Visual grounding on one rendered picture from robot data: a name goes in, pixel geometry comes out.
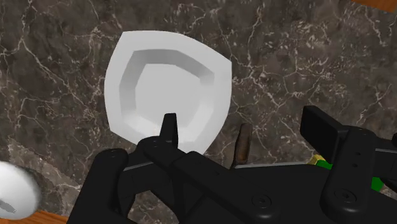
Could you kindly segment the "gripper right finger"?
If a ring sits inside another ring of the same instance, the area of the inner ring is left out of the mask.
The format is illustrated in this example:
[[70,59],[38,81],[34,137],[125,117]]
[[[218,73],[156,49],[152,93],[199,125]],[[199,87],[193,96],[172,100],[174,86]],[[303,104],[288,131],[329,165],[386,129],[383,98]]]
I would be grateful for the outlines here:
[[391,140],[342,125],[316,106],[304,106],[302,137],[332,164],[320,206],[337,224],[397,224],[397,201],[372,189],[380,178],[397,190],[397,134]]

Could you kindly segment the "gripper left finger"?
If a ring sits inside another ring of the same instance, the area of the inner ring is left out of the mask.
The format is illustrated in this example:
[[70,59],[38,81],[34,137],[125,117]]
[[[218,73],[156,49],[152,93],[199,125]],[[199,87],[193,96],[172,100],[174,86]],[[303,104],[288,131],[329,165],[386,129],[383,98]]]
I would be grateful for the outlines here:
[[67,224],[137,224],[128,217],[136,194],[152,191],[179,224],[279,224],[278,199],[203,155],[178,149],[176,114],[159,136],[133,153],[98,153]]

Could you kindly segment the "green and yellow object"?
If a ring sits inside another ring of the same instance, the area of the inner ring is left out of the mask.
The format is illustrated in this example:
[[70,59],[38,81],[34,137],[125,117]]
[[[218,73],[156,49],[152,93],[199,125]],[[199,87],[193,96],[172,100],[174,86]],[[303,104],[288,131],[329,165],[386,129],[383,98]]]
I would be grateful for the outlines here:
[[[330,170],[332,168],[332,164],[329,164],[321,155],[313,155],[311,159],[307,162],[309,165],[316,165],[318,167],[322,167]],[[378,177],[372,178],[372,190],[379,192],[384,183]]]

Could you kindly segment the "white squarish plate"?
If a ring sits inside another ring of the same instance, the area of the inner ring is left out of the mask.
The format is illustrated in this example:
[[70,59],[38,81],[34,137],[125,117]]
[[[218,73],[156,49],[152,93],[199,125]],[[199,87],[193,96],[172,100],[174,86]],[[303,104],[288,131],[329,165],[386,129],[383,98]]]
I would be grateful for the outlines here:
[[183,34],[125,31],[106,70],[104,102],[111,132],[137,144],[177,116],[179,149],[203,154],[230,107],[232,62]]

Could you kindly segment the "white round object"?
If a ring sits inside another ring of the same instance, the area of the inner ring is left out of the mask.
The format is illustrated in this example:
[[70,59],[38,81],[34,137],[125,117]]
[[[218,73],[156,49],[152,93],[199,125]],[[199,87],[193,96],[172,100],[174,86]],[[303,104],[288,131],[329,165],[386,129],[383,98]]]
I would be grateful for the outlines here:
[[0,161],[0,218],[28,218],[37,211],[40,200],[41,190],[28,172]]

